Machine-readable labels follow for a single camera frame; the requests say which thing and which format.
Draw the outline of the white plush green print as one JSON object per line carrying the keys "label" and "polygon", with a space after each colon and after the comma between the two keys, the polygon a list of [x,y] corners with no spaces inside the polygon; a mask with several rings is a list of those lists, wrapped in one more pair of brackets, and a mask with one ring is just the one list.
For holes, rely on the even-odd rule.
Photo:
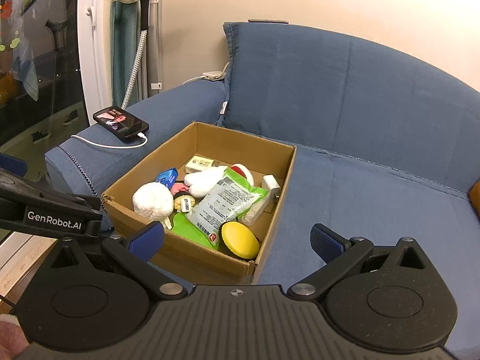
{"label": "white plush green print", "polygon": [[159,182],[144,184],[133,194],[133,209],[145,219],[161,222],[167,230],[173,228],[169,219],[173,213],[173,195]]}

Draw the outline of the pink hat doll keychain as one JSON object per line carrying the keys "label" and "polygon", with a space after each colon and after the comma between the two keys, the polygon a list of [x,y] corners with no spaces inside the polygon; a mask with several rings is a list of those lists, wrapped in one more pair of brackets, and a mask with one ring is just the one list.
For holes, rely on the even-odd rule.
{"label": "pink hat doll keychain", "polygon": [[196,199],[191,195],[189,186],[183,182],[175,182],[170,191],[174,210],[184,214],[191,212],[196,205]]}

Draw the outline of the blue tissue pack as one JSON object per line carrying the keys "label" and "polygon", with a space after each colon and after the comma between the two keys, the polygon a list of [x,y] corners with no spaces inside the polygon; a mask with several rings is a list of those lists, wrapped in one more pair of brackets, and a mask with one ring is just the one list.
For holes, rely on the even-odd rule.
{"label": "blue tissue pack", "polygon": [[169,168],[166,171],[160,172],[154,179],[156,183],[164,185],[166,188],[171,189],[178,178],[178,171],[175,167]]}

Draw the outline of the white USB charger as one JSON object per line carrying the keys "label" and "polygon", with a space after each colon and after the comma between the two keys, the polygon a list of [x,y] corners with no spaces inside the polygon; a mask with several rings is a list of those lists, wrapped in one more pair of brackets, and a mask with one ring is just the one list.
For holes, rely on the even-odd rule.
{"label": "white USB charger", "polygon": [[268,191],[268,198],[271,201],[278,201],[281,194],[281,186],[278,184],[277,180],[273,175],[264,175],[262,178],[261,187]]}

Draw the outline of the white kitty plush red dress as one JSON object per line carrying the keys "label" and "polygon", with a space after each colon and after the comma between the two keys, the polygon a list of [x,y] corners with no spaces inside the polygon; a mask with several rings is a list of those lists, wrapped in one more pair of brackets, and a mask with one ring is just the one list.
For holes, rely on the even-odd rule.
{"label": "white kitty plush red dress", "polygon": [[[184,184],[189,188],[190,195],[195,198],[203,198],[223,178],[227,166],[211,166],[201,172],[187,174],[184,178]],[[249,185],[254,186],[255,181],[251,172],[242,164],[234,164],[231,170],[246,179]]]}

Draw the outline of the clear plastic case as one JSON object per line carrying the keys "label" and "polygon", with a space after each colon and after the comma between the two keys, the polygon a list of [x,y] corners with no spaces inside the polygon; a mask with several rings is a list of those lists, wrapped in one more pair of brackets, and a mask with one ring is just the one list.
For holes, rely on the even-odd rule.
{"label": "clear plastic case", "polygon": [[255,202],[248,211],[239,215],[238,221],[246,226],[252,226],[256,220],[262,215],[264,210],[272,201],[272,194],[267,193],[264,197]]}

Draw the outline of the yellow round sponge puff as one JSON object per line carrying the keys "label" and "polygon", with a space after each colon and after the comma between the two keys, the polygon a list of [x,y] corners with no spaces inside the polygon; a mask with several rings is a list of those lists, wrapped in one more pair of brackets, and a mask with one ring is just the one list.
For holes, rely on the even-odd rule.
{"label": "yellow round sponge puff", "polygon": [[253,232],[237,221],[224,223],[220,235],[228,250],[235,256],[252,260],[260,251],[260,243]]}

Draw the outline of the small white gold box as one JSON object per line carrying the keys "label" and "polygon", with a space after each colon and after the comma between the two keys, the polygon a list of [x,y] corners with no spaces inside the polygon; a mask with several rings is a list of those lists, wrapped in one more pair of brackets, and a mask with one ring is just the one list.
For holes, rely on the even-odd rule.
{"label": "small white gold box", "polygon": [[215,159],[205,158],[199,155],[194,155],[188,162],[185,164],[185,173],[192,174],[197,172],[203,172],[211,168],[221,168],[224,166]]}

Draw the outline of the green snack packet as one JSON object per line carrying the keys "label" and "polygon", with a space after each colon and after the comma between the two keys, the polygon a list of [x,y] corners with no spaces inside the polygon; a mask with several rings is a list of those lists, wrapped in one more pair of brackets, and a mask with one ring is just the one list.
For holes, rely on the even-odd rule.
{"label": "green snack packet", "polygon": [[248,181],[230,169],[203,198],[195,198],[191,212],[177,212],[173,217],[172,232],[185,239],[217,250],[221,226],[236,220],[264,197],[268,191],[249,185]]}

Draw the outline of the blue fabric sofa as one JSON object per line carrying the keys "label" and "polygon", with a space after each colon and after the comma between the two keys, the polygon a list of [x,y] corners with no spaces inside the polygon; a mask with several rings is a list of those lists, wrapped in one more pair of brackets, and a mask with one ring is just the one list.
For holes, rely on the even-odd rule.
{"label": "blue fabric sofa", "polygon": [[[148,142],[119,150],[88,127],[46,154],[55,189],[102,194],[194,121],[296,145],[293,174],[262,284],[289,287],[321,261],[312,225],[388,245],[412,236],[458,306],[448,348],[479,357],[479,93],[377,43],[292,24],[227,23],[229,70],[131,106]],[[220,115],[223,102],[229,102]]]}

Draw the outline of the black smartphone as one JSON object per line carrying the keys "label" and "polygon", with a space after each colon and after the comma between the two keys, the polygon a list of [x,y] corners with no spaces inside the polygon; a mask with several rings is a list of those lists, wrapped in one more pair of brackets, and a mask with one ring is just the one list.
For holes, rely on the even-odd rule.
{"label": "black smartphone", "polygon": [[128,143],[137,137],[138,133],[149,130],[147,122],[118,106],[109,106],[95,112],[93,119],[123,143]]}

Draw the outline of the orange cushion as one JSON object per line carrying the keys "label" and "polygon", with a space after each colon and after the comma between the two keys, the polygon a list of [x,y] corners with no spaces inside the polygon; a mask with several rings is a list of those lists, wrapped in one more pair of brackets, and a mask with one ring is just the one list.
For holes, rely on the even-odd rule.
{"label": "orange cushion", "polygon": [[477,181],[469,190],[469,201],[476,214],[480,216],[480,181]]}

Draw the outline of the white sofa label tag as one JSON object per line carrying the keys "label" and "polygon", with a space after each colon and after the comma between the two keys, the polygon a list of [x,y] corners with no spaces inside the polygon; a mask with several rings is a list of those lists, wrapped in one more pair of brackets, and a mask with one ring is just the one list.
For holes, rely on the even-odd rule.
{"label": "white sofa label tag", "polygon": [[225,101],[225,102],[222,103],[222,106],[221,106],[221,108],[220,108],[220,115],[221,115],[221,116],[224,115],[224,113],[225,113],[225,111],[226,111],[226,108],[227,108],[227,106],[228,106],[228,103],[229,103],[229,102],[227,102],[227,101]]}

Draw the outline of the white power strip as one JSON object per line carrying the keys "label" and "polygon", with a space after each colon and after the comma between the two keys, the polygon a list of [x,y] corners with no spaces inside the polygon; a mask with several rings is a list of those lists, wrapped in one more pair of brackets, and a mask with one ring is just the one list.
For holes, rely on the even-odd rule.
{"label": "white power strip", "polygon": [[230,63],[226,63],[221,71],[203,72],[200,76],[192,77],[184,81],[183,85],[186,85],[191,82],[195,82],[197,80],[209,80],[209,81],[224,80],[224,77],[226,77],[226,73],[229,66],[230,66]]}

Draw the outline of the teal curtain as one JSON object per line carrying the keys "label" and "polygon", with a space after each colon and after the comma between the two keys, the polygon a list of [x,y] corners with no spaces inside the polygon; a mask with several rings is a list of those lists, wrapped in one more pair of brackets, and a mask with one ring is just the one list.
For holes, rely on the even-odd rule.
{"label": "teal curtain", "polygon": [[[140,38],[140,3],[138,0],[116,0],[111,8],[112,102],[121,107],[134,69]],[[138,88],[142,79],[137,78],[141,66],[138,64],[128,106],[143,99],[143,90]]]}

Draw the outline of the white window frame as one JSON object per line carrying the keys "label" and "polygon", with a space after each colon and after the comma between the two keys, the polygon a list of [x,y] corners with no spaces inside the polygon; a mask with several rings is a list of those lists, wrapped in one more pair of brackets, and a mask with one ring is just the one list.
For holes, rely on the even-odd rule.
{"label": "white window frame", "polygon": [[112,105],[112,0],[77,0],[81,82],[89,124]]}

